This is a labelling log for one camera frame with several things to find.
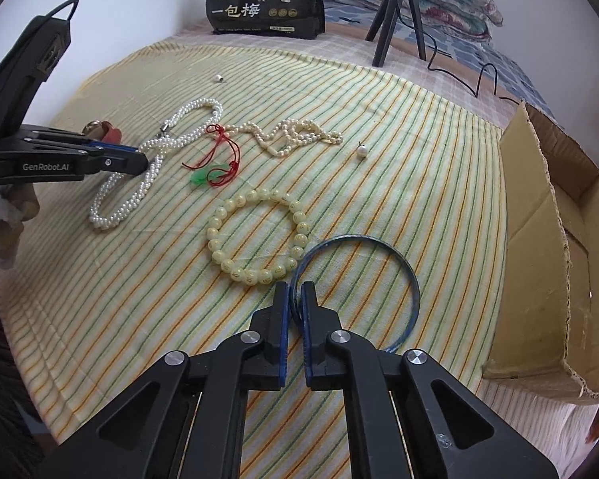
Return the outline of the red brown jewelry piece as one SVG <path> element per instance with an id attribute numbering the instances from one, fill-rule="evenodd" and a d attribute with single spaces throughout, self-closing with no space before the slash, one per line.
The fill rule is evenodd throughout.
<path id="1" fill-rule="evenodd" d="M 82 134 L 89 139 L 113 145 L 120 145 L 122 140 L 122 132 L 109 121 L 103 120 L 88 122 Z"/>

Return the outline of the yellow striped cloth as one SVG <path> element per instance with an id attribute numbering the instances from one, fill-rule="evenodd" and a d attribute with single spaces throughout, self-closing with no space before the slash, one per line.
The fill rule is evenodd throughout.
<path id="1" fill-rule="evenodd" d="M 166 352 L 245 330 L 275 282 L 339 235 L 306 269 L 321 302 L 374 345 L 421 347 L 480 391 L 508 114 L 308 54 L 161 42 L 87 81 L 56 125 L 97 117 L 155 166 L 36 186 L 40 212 L 0 273 L 12 355 L 56 440 Z"/>

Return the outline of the cardboard box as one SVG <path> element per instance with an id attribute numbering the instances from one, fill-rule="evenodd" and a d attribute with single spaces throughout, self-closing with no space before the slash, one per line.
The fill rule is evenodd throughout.
<path id="1" fill-rule="evenodd" d="M 502 134 L 506 258 L 486 380 L 599 403 L 599 168 L 523 103 Z"/>

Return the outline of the black printed bag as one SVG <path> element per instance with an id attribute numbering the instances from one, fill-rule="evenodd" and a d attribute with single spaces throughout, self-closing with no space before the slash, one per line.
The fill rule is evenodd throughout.
<path id="1" fill-rule="evenodd" d="M 205 0 L 216 34 L 313 40 L 325 33 L 323 0 Z"/>

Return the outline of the single pearl earring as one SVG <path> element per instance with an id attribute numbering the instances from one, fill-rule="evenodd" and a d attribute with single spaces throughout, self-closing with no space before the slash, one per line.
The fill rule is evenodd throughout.
<path id="1" fill-rule="evenodd" d="M 363 159 L 368 157 L 369 149 L 367 146 L 365 146 L 365 144 L 359 143 L 356 152 L 357 156 Z"/>

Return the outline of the black tripod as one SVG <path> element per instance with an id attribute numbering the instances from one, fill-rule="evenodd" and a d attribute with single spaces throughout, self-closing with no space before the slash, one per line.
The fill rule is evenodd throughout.
<path id="1" fill-rule="evenodd" d="M 407 0 L 407 3 L 410 9 L 412 22 L 411 25 L 407 24 L 407 26 L 414 30 L 418 56 L 422 61 L 425 61 L 426 48 L 420 3 L 419 0 Z M 377 10 L 377 14 L 375 14 L 375 18 L 368 30 L 367 36 L 365 36 L 365 40 L 373 42 L 375 37 L 380 35 L 372 60 L 373 67 L 379 68 L 384 66 L 397 22 L 403 19 L 400 14 L 402 4 L 403 0 L 382 0 L 379 10 Z"/>

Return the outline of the blue patterned bed sheet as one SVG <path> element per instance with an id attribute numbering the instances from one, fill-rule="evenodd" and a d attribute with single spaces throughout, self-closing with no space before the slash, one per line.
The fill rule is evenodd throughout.
<path id="1" fill-rule="evenodd" d="M 358 25 L 368 29 L 377 14 L 376 10 L 364 6 L 337 1 L 327 1 L 325 5 L 325 19 L 331 23 Z M 541 109 L 546 116 L 555 118 L 552 110 L 531 79 L 512 58 L 499 52 L 490 44 L 475 44 L 464 39 L 449 36 L 439 29 L 424 27 L 424 30 L 435 38 L 438 54 L 452 58 L 453 61 L 476 71 L 482 65 L 491 63 L 497 67 L 498 82 L 500 87 L 524 99 L 534 107 Z"/>

